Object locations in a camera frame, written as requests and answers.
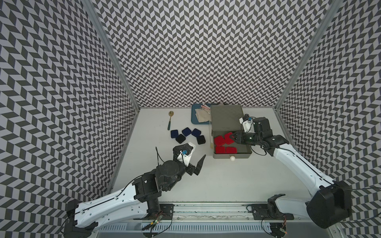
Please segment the black brooch box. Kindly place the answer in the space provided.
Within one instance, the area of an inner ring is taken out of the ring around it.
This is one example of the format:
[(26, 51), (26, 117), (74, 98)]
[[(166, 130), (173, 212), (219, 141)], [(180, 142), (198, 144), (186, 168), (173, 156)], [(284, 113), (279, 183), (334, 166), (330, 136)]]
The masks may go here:
[(179, 134), (175, 140), (179, 143), (179, 144), (182, 144), (185, 140), (186, 140), (186, 137), (183, 135), (183, 134)]
[(206, 143), (206, 140), (205, 140), (204, 135), (200, 135), (200, 136), (198, 136), (196, 139), (197, 139), (197, 143), (198, 143), (198, 145), (202, 145), (202, 144), (205, 144), (205, 143)]

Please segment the red brooch box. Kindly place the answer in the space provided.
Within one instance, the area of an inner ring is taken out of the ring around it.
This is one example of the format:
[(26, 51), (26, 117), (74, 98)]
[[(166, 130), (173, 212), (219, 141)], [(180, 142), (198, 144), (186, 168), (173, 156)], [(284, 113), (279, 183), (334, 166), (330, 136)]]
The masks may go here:
[(237, 154), (238, 150), (236, 147), (226, 147), (225, 153), (226, 154)]
[(225, 139), (225, 144), (226, 145), (230, 145), (230, 144), (234, 143), (234, 140), (231, 138), (232, 134), (233, 134), (232, 132), (229, 132), (229, 133), (224, 135), (224, 139)]
[(226, 147), (224, 146), (215, 147), (215, 154), (225, 154), (225, 153), (226, 153)]
[(214, 138), (214, 145), (219, 147), (226, 144), (225, 138), (223, 136), (217, 136)]

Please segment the three-drawer storage cabinet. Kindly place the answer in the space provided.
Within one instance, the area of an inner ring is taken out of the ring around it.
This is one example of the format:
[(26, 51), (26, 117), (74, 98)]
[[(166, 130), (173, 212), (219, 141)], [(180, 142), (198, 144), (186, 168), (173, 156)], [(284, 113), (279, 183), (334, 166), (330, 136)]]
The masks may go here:
[(248, 159), (252, 151), (249, 146), (244, 144), (233, 143), (223, 145), (224, 147), (236, 147), (237, 154), (215, 154), (214, 138), (223, 136), (229, 132), (235, 133), (241, 131), (239, 119), (244, 116), (243, 109), (240, 105), (212, 105), (211, 106), (211, 122), (209, 123), (209, 133), (211, 138), (211, 148), (213, 158), (215, 159)]

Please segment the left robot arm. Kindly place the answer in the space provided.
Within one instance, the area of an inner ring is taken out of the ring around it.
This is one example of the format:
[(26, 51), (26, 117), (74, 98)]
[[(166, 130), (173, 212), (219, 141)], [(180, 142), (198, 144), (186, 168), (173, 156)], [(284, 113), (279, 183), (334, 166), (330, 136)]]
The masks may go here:
[(205, 156), (197, 165), (190, 163), (195, 145), (186, 143), (173, 148), (173, 159), (164, 161), (157, 156), (153, 170), (137, 176), (125, 187), (98, 199), (70, 201), (67, 218), (61, 226), (65, 238), (89, 238), (93, 232), (123, 220), (148, 220), (142, 228), (147, 237), (155, 237), (153, 230), (162, 220), (173, 220), (173, 204), (159, 203), (163, 192), (171, 191), (184, 174), (199, 175)]

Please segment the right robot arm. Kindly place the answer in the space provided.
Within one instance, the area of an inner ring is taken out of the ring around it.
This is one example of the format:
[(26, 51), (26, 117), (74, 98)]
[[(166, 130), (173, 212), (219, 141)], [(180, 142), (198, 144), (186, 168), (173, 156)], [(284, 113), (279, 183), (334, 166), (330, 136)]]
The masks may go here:
[(230, 137), (237, 144), (260, 146), (267, 154), (284, 164), (307, 188), (309, 198), (292, 198), (276, 194), (267, 200), (270, 218), (292, 214), (310, 218), (318, 227), (326, 229), (349, 218), (352, 200), (349, 185), (335, 181), (305, 159), (281, 135), (274, 135), (265, 117), (245, 114), (239, 119), (241, 128)]

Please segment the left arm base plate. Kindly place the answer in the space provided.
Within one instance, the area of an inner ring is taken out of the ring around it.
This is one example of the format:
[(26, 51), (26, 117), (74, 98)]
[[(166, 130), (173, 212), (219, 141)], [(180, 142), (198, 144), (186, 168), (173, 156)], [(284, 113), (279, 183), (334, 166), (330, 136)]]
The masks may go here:
[(154, 220), (156, 218), (159, 218), (159, 216), (162, 216), (162, 220), (172, 220), (173, 219), (173, 213), (174, 213), (174, 207), (175, 205), (172, 203), (160, 203), (159, 204), (159, 210), (154, 211), (151, 213), (148, 218), (151, 220)]

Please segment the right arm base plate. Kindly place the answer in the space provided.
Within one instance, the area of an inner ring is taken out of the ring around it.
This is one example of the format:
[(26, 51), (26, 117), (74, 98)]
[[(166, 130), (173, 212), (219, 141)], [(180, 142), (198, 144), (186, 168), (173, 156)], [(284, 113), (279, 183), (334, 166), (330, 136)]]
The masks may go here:
[(295, 219), (293, 214), (281, 213), (277, 208), (273, 211), (268, 208), (265, 203), (255, 203), (247, 206), (247, 210), (253, 215), (254, 220), (259, 221), (263, 218), (269, 220), (286, 220), (292, 221)]

